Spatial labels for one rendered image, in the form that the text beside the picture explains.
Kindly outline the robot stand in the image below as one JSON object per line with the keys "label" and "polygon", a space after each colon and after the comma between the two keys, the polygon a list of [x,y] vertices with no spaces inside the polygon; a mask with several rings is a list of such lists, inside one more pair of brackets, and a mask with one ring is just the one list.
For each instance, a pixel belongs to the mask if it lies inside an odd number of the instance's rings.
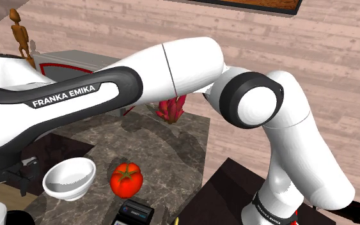
{"label": "robot stand", "polygon": [[228,158],[179,213],[178,225],[242,225],[241,211],[264,179]]}

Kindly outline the black round object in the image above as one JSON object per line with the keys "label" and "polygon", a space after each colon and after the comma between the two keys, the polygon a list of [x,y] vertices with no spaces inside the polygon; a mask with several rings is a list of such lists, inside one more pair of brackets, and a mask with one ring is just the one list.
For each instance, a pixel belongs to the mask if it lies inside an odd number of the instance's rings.
{"label": "black round object", "polygon": [[9,210],[5,225],[36,225],[32,216],[23,210]]}

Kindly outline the grey box with red line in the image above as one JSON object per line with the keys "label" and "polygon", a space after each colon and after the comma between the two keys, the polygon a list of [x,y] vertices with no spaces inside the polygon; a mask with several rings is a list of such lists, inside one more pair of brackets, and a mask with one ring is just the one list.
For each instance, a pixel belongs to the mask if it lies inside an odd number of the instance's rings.
{"label": "grey box with red line", "polygon": [[56,82],[91,74],[120,60],[81,50],[34,54],[33,59],[36,69]]}

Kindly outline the wall picture with dark frame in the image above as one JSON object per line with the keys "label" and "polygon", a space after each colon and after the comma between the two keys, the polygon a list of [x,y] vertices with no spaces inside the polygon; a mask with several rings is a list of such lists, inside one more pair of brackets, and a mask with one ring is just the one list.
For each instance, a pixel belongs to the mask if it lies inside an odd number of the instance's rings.
{"label": "wall picture with dark frame", "polygon": [[303,0],[188,0],[248,10],[297,15]]}

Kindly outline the brown wooden figure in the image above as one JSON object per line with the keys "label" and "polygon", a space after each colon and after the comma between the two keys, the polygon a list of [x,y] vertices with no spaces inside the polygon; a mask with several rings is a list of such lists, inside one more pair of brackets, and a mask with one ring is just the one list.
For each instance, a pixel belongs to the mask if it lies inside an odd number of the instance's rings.
{"label": "brown wooden figure", "polygon": [[36,66],[34,59],[29,53],[29,36],[26,28],[19,24],[21,18],[15,8],[10,9],[9,18],[14,22],[14,25],[11,25],[11,29],[15,40],[19,43],[19,52],[21,57],[26,59],[27,62],[35,69]]}

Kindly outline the white bowl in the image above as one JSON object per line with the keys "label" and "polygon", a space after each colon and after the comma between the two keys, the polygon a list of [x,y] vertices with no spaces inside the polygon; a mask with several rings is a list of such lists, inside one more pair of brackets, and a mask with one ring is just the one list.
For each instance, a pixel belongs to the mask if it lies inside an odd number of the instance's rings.
{"label": "white bowl", "polygon": [[94,161],[85,157],[66,159],[48,170],[42,180],[46,194],[75,201],[85,195],[96,176]]}

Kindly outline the black handheld card terminal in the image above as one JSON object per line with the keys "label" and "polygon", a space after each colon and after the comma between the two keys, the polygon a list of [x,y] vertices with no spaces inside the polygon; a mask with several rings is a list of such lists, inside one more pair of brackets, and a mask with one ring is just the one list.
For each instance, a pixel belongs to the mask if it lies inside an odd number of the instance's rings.
{"label": "black handheld card terminal", "polygon": [[154,209],[127,199],[119,208],[111,225],[150,225]]}

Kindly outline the red dragon fruit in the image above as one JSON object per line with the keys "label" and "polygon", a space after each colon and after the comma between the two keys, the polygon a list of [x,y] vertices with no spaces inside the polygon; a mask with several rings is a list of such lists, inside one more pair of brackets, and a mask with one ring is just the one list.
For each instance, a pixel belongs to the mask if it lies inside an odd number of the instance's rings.
{"label": "red dragon fruit", "polygon": [[186,96],[171,98],[169,100],[159,102],[159,110],[156,111],[158,117],[162,118],[166,123],[176,123],[184,113],[183,106]]}

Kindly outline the red tomato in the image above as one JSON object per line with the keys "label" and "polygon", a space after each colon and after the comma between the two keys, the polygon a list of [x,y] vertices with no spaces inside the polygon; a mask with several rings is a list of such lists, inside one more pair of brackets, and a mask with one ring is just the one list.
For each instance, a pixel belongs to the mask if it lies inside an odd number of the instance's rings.
{"label": "red tomato", "polygon": [[110,187],[115,195],[122,199],[131,198],[139,192],[143,184],[143,175],[135,163],[122,163],[111,175]]}

